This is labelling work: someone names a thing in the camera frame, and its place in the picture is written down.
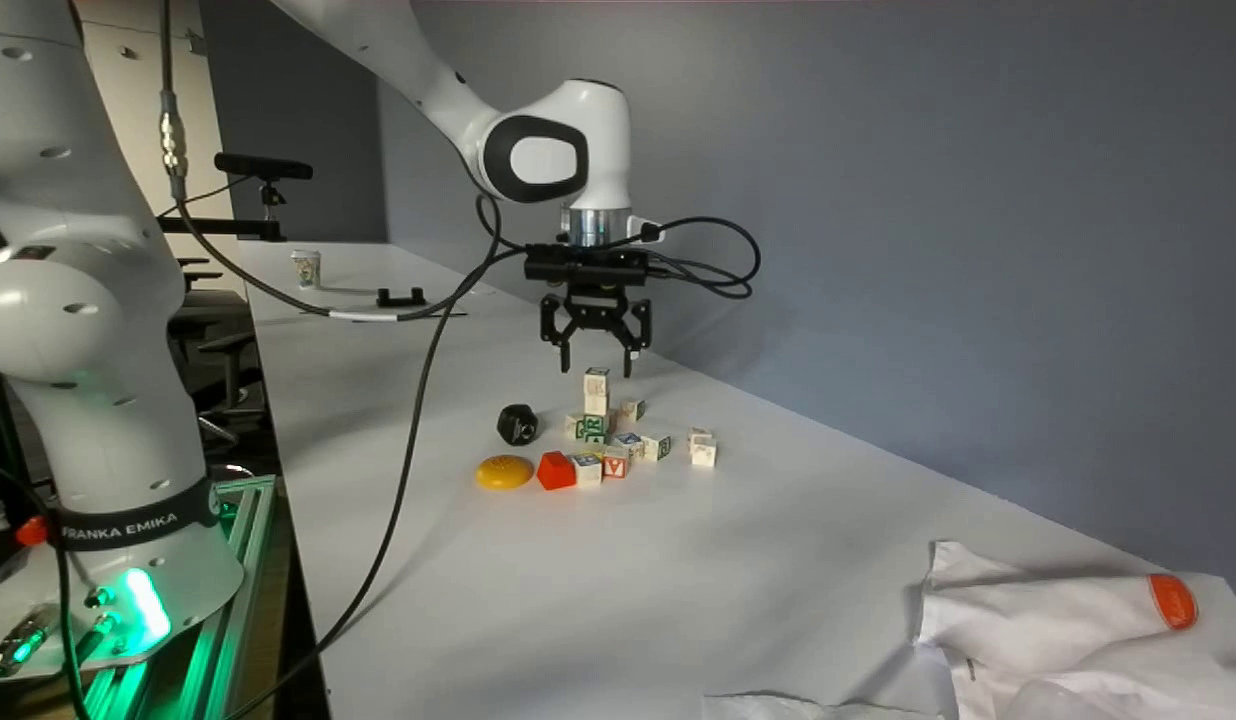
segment white cloth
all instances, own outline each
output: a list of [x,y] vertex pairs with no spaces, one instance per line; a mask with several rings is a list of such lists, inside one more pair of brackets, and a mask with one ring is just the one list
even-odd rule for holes
[[824,708],[794,697],[748,692],[748,697],[707,697],[705,720],[938,720],[926,712],[906,708],[881,708],[881,704],[838,704]]
[[920,645],[942,648],[961,720],[1236,720],[1236,595],[1183,575],[1171,634],[1143,575],[1031,581],[937,543]]

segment white cube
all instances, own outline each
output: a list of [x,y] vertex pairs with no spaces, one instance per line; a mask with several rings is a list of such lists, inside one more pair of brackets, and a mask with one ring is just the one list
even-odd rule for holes
[[586,370],[581,387],[584,387],[584,415],[609,415],[612,411],[612,381],[609,381],[609,371],[593,371]]
[[320,290],[325,261],[320,251],[291,251],[298,290]]
[[720,463],[720,443],[713,431],[691,431],[691,470],[717,470]]
[[658,463],[668,456],[668,438],[639,438],[642,463]]
[[565,415],[565,442],[581,442],[576,425],[581,415]]
[[593,456],[576,456],[576,490],[581,493],[598,493],[602,490],[602,463]]

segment green light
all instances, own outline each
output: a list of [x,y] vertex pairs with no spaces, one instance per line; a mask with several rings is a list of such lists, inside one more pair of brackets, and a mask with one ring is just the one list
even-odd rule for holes
[[42,639],[46,639],[46,634],[41,634],[41,629],[32,638],[25,638],[13,651],[13,668],[25,668],[42,648]]
[[173,619],[167,619],[167,610],[163,610],[159,592],[152,588],[146,574],[126,567],[124,588],[126,588],[126,595],[141,611],[144,645],[163,639],[173,634]]

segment gray wall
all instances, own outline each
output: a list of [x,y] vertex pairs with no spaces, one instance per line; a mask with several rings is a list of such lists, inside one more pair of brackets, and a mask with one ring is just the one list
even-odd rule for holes
[[[294,242],[385,242],[376,80],[311,41],[266,0],[199,0],[219,142],[243,158],[307,161],[307,186],[280,186]],[[261,220],[261,186],[230,191]]]
[[[1236,0],[420,15],[497,106],[623,83],[639,208],[764,235],[761,301],[658,294],[663,353],[1236,581]],[[385,102],[385,151],[392,235],[471,265],[445,142]],[[511,218],[548,235],[550,211]]]

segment black object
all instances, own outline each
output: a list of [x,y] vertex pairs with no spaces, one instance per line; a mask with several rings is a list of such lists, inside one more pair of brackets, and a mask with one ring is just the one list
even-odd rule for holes
[[280,158],[215,151],[215,169],[226,175],[254,175],[254,182],[311,182],[311,165],[280,161]]
[[254,175],[264,208],[287,203],[287,197],[280,191],[280,182],[311,182],[311,165],[280,161],[280,158],[215,151],[215,169],[226,175]]
[[0,484],[3,515],[9,515],[9,534],[0,534],[0,564],[3,564],[15,552],[13,530],[18,530],[36,509],[36,497],[29,497],[32,475],[29,475],[29,463],[25,463],[25,443],[18,443],[18,431],[15,431],[15,415],[13,415],[3,377],[0,377],[0,473],[9,473],[3,482],[13,482],[13,484]]
[[627,301],[623,290],[646,285],[646,251],[609,251],[609,249],[526,249],[526,279],[565,285],[565,298],[548,294],[540,301],[540,342],[560,348],[560,370],[571,370],[571,337],[581,329],[598,329],[623,348],[623,377],[632,357],[651,348],[651,301]]
[[173,537],[186,524],[215,524],[213,482],[194,482],[181,497],[167,497],[167,500],[144,503],[144,509],[126,509],[126,511],[90,515],[90,511],[55,509],[61,548],[71,548],[71,552],[146,543],[146,540]]
[[392,298],[387,290],[376,290],[376,309],[425,309],[425,290],[410,290],[407,298]]
[[505,438],[505,443],[523,447],[540,438],[540,419],[526,404],[507,404],[497,419],[497,431]]
[[[523,186],[515,172],[511,172],[511,147],[520,142],[560,142],[560,146],[571,146],[576,147],[576,175],[560,182],[560,186]],[[569,130],[569,125],[556,125],[556,122],[544,122],[544,116],[507,116],[491,130],[487,135],[487,151],[485,151],[485,165],[487,165],[487,182],[507,197],[507,199],[520,199],[520,203],[544,203],[544,199],[556,199],[556,197],[571,197],[584,187],[586,182],[586,142],[584,134]]]
[[191,230],[181,218],[159,218],[163,231],[204,231],[204,235],[254,235],[254,242],[284,242],[284,230],[276,220],[191,220]]

